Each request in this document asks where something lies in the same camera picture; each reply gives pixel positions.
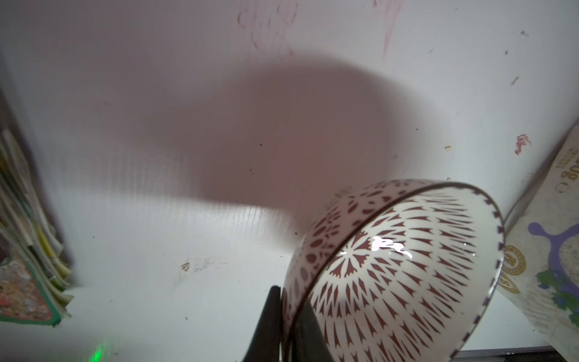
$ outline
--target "black object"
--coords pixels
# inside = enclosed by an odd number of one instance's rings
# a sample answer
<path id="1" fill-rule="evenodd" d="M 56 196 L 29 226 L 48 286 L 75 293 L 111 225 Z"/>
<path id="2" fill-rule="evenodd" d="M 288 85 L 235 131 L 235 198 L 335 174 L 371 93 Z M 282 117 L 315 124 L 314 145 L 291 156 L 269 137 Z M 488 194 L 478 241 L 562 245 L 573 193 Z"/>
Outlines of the black object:
<path id="1" fill-rule="evenodd" d="M 309 303 L 304 303 L 289 336 L 291 362 L 334 362 L 324 341 L 320 325 Z"/>
<path id="2" fill-rule="evenodd" d="M 265 306 L 255 329 L 250 347 L 243 362 L 278 362 L 282 335 L 281 288 L 269 290 Z M 291 346 L 289 362 L 333 362 L 316 315 L 309 303 L 305 303 L 294 331 L 289 336 Z"/>
<path id="3" fill-rule="evenodd" d="M 281 288 L 269 290 L 250 348 L 243 362 L 279 362 L 281 339 Z"/>

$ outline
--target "bowl rim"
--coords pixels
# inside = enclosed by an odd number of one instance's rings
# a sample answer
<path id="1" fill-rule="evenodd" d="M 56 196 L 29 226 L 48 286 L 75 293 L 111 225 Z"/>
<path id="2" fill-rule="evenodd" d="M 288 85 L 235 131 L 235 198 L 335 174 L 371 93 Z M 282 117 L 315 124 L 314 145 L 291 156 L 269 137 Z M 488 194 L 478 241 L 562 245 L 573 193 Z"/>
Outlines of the bowl rim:
<path id="1" fill-rule="evenodd" d="M 428 179 L 410 179 L 410 178 L 402 178 L 402 179 L 397 179 L 397 180 L 389 180 L 386 182 L 394 182 L 394 181 L 420 181 L 420 180 L 424 180 L 424 181 L 433 181 L 433 184 L 430 185 L 425 185 L 423 187 L 420 187 L 418 189 L 415 189 L 413 191 L 410 191 L 408 193 L 405 193 L 403 195 L 400 195 L 400 197 L 393 199 L 392 201 L 390 201 L 389 203 L 387 203 L 385 206 L 379 208 L 376 210 L 376 212 L 374 212 L 373 214 L 371 214 L 370 216 L 368 216 L 368 218 L 366 218 L 365 220 L 363 220 L 363 222 L 360 222 L 358 225 L 356 225 L 356 227 L 354 227 L 353 231 L 350 232 L 349 234 L 346 235 L 346 237 L 336 246 L 336 248 L 330 253 L 330 256 L 328 257 L 327 261 L 323 264 L 323 266 L 320 268 L 320 270 L 318 271 L 318 273 L 316 274 L 315 278 L 312 278 L 312 281 L 308 284 L 307 288 L 306 288 L 306 292 L 304 293 L 304 297 L 302 298 L 302 300 L 299 302 L 298 307 L 296 308 L 294 317 L 292 318 L 291 321 L 291 325 L 289 327 L 289 332 L 287 335 L 287 340 L 286 337 L 283 335 L 282 336 L 282 361 L 283 362 L 289 362 L 288 358 L 289 358 L 289 353 L 290 353 L 290 341 L 291 338 L 290 336 L 292 335 L 294 328 L 295 328 L 295 323 L 298 319 L 298 316 L 300 315 L 300 313 L 302 312 L 303 306 L 305 304 L 305 302 L 307 301 L 308 296 L 310 295 L 310 293 L 312 292 L 312 289 L 314 288 L 314 286 L 318 283 L 322 273 L 326 270 L 328 264 L 333 260 L 333 258 L 336 256 L 336 254 L 338 253 L 338 251 L 340 251 L 344 245 L 346 245 L 352 237 L 354 237 L 360 230 L 362 230 L 364 227 L 366 227 L 370 222 L 372 222 L 374 219 L 376 219 L 378 216 L 381 215 L 381 213 L 383 213 L 384 211 L 388 210 L 389 208 L 393 207 L 394 205 L 400 203 L 401 201 L 404 201 L 412 196 L 416 196 L 420 193 L 423 193 L 425 191 L 430 191 L 430 190 L 436 190 L 436 189 L 442 189 L 442 188 L 447 188 L 447 187 L 455 187 L 455 188 L 467 188 L 467 189 L 471 189 L 475 192 L 481 193 L 484 196 L 486 196 L 488 198 L 488 200 L 491 202 L 491 204 L 493 205 L 493 207 L 495 208 L 495 210 L 499 213 L 499 219 L 500 219 L 500 225 L 504 228 L 504 218 L 503 215 L 501 213 L 501 210 L 499 209 L 499 206 L 497 205 L 497 203 L 494 201 L 494 199 L 485 191 L 483 191 L 482 189 L 471 185 L 471 184 L 466 184 L 463 182 L 449 182 L 449 181 L 436 181 L 436 180 L 428 180 Z M 503 231 L 502 233 L 502 244 L 505 246 L 505 232 Z M 494 275 L 493 281 L 490 284 L 489 287 L 489 291 L 487 292 L 487 297 L 485 298 L 485 300 L 483 301 L 482 304 L 482 310 L 478 313 L 478 317 L 477 319 L 475 319 L 474 321 L 474 326 L 470 329 L 467 330 L 467 337 L 463 338 L 458 347 L 455 349 L 455 351 L 453 352 L 453 354 L 456 354 L 456 352 L 458 352 L 458 350 L 460 350 L 462 348 L 462 346 L 464 346 L 464 344 L 467 342 L 468 338 L 472 335 L 472 332 L 475 330 L 475 328 L 478 325 L 478 322 L 482 319 L 482 316 L 485 314 L 488 306 L 489 306 L 489 302 L 491 297 L 494 294 L 494 291 L 497 287 L 498 281 L 499 281 L 499 276 L 500 273 L 503 269 L 503 261 L 504 261 L 504 247 L 503 249 L 501 249 L 499 251 L 500 255 L 499 255 L 499 267 L 496 268 L 497 272 Z"/>

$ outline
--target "stack of papers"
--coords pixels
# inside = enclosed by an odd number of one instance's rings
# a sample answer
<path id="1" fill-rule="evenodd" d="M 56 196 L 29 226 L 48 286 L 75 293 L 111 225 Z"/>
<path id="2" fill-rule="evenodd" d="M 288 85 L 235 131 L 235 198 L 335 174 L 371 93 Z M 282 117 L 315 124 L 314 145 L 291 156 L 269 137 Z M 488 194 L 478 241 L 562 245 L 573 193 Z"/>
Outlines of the stack of papers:
<path id="1" fill-rule="evenodd" d="M 0 321 L 55 326 L 68 316 L 70 269 L 12 133 L 0 132 Z"/>

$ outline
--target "red stain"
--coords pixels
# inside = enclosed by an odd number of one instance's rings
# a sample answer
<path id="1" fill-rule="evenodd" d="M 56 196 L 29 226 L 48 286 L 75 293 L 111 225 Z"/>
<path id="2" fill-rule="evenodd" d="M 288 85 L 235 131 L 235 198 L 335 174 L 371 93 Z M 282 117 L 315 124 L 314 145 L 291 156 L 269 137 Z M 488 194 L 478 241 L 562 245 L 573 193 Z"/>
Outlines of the red stain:
<path id="1" fill-rule="evenodd" d="M 385 22 L 386 34 L 384 35 L 383 58 L 386 57 L 386 52 L 390 45 L 392 34 L 394 33 L 394 26 L 402 10 L 403 2 L 404 0 L 373 0 L 372 7 L 383 17 Z"/>
<path id="2" fill-rule="evenodd" d="M 239 26 L 241 26 L 242 29 L 245 29 L 245 27 L 247 26 L 247 25 L 243 25 L 241 23 L 241 13 L 239 13 L 239 15 L 237 15 L 237 23 L 239 24 Z"/>
<path id="3" fill-rule="evenodd" d="M 294 57 L 286 34 L 297 15 L 298 0 L 245 0 L 237 23 L 250 32 L 245 35 L 248 59 L 255 56 Z"/>
<path id="4" fill-rule="evenodd" d="M 521 134 L 520 136 L 518 136 L 516 138 L 516 148 L 515 148 L 515 154 L 517 156 L 519 156 L 521 154 L 521 149 L 523 146 L 526 145 L 531 145 L 531 141 L 529 140 L 528 136 L 526 134 Z"/>

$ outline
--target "white surface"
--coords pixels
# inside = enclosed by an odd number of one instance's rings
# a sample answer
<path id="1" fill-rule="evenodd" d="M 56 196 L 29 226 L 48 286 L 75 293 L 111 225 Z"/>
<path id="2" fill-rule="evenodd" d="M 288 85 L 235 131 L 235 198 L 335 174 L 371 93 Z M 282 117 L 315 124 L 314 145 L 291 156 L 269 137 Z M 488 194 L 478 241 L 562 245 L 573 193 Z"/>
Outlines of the white surface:
<path id="1" fill-rule="evenodd" d="M 0 3 L 0 86 L 78 285 L 56 329 L 0 325 L 0 356 L 239 361 L 313 208 L 450 177 L 506 212 L 579 114 L 576 1 L 302 0 L 288 25 L 292 1 Z M 495 294 L 466 349 L 543 344 Z"/>

